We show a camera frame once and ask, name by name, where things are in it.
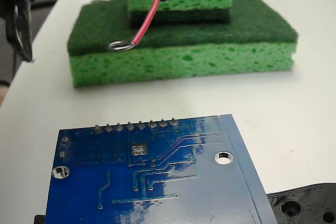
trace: metal ring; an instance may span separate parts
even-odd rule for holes
[[[127,51],[135,47],[136,44],[133,41],[117,40],[109,44],[109,50],[112,52]]]

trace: white table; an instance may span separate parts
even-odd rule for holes
[[[291,72],[74,89],[59,0],[0,109],[0,222],[44,214],[59,129],[232,113],[266,193],[336,182],[336,0],[264,0],[300,34]]]

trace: dark green scouring pad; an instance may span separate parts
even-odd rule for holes
[[[230,24],[180,24],[150,27],[134,49],[179,47],[198,44],[289,42],[296,43],[295,30],[261,0],[233,0]],[[71,56],[107,52],[116,40],[132,40],[125,15],[126,0],[86,5],[68,41]]]
[[[153,0],[128,0],[132,26],[142,24]],[[152,25],[169,23],[219,23],[229,20],[232,0],[168,0],[161,2]]]
[[[83,7],[68,42],[74,86],[291,69],[298,35],[261,0],[233,0],[230,24],[150,27],[134,49],[107,52],[136,33],[126,7]]]

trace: stacked sponges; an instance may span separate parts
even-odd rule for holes
[[[68,42],[74,86],[291,69],[298,35],[261,0],[168,0],[137,47],[108,52],[132,39],[151,4],[82,8]]]

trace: light green sponge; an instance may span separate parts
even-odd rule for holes
[[[128,11],[132,25],[145,19],[153,0],[128,0]],[[227,22],[232,0],[167,0],[161,2],[152,21],[155,24]]]
[[[74,86],[290,70],[295,43],[204,44],[70,57]]]
[[[126,6],[82,9],[68,42],[74,86],[291,69],[298,35],[261,0],[233,0],[230,24],[150,27],[134,49],[107,52],[108,43],[135,34]]]

